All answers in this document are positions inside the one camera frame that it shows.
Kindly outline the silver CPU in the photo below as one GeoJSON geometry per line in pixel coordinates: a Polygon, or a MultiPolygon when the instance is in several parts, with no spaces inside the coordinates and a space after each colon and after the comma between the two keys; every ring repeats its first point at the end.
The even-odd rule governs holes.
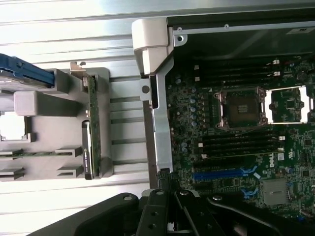
{"type": "Polygon", "coordinates": [[[22,140],[25,136],[25,119],[13,112],[0,116],[0,139],[2,141],[22,140]]]}

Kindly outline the grey chipset heatsink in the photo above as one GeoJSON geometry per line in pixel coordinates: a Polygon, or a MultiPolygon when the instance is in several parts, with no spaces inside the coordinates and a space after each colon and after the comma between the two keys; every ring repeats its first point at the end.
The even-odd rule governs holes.
{"type": "Polygon", "coordinates": [[[267,206],[287,203],[287,185],[284,178],[262,181],[263,201],[267,206]]]}

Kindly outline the green motherboard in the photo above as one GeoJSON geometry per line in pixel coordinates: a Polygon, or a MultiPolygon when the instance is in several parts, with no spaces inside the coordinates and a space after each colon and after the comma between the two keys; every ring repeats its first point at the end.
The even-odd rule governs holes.
{"type": "Polygon", "coordinates": [[[301,223],[315,223],[315,56],[179,63],[167,73],[166,104],[173,169],[182,187],[223,193],[301,223]],[[214,93],[307,86],[311,122],[224,131],[214,93]],[[247,177],[194,180],[194,173],[255,170],[247,177]],[[284,178],[287,203],[267,206],[262,181],[284,178]]]}

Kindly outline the blue expansion slot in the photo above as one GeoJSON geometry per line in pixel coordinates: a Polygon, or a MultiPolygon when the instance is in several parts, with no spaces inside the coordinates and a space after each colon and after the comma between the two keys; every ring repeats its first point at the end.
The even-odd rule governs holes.
{"type": "Polygon", "coordinates": [[[236,169],[236,170],[194,173],[192,177],[194,180],[211,180],[211,179],[229,178],[229,177],[247,177],[250,174],[253,174],[254,172],[255,170],[236,169]]]}

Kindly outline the metal socket cover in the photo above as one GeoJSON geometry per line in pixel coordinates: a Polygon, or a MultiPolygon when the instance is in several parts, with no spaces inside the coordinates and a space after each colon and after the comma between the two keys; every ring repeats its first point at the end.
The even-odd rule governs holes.
{"type": "Polygon", "coordinates": [[[266,90],[264,112],[268,124],[310,123],[313,108],[314,100],[306,85],[266,90]]]}

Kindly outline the green RAM stick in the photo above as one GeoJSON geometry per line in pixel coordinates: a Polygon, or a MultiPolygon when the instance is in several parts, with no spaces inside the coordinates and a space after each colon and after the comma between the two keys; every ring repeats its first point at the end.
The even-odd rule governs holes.
{"type": "Polygon", "coordinates": [[[13,154],[1,154],[0,158],[23,158],[23,157],[41,157],[41,156],[56,156],[59,155],[55,152],[21,152],[21,153],[13,153],[13,154]]]}

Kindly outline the open PC case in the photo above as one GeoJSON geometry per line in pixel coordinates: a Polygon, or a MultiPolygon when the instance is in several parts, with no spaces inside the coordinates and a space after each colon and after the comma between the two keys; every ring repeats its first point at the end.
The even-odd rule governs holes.
{"type": "MultiPolygon", "coordinates": [[[[315,8],[137,20],[132,39],[139,69],[150,79],[156,172],[173,173],[179,180],[172,161],[167,73],[189,61],[315,56],[315,8]]],[[[176,225],[183,214],[171,188],[168,203],[166,236],[191,236],[188,226],[176,225]]]]}

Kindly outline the CPU socket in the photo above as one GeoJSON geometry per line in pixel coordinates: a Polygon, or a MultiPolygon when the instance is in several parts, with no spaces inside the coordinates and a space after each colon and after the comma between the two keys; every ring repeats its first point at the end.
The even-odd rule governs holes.
{"type": "Polygon", "coordinates": [[[214,93],[218,121],[224,131],[252,130],[268,123],[265,109],[266,90],[261,87],[223,89],[214,93]]]}

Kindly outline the grey parts rack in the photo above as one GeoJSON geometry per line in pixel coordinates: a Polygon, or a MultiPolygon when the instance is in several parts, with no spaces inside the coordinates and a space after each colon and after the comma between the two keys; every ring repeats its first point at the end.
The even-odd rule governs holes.
{"type": "MultiPolygon", "coordinates": [[[[98,84],[101,137],[100,179],[113,174],[110,138],[109,71],[87,68],[98,84]]],[[[13,112],[25,119],[22,140],[2,141],[0,153],[55,152],[56,156],[0,158],[0,181],[84,178],[82,128],[88,96],[71,71],[51,69],[53,88],[0,90],[0,116],[13,112]]]]}

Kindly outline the hard disk with blue carrier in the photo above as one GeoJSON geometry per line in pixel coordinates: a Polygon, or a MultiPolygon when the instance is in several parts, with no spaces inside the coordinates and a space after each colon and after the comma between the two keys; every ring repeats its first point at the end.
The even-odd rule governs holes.
{"type": "Polygon", "coordinates": [[[41,69],[20,58],[0,54],[0,90],[39,90],[54,86],[53,72],[41,69]]]}

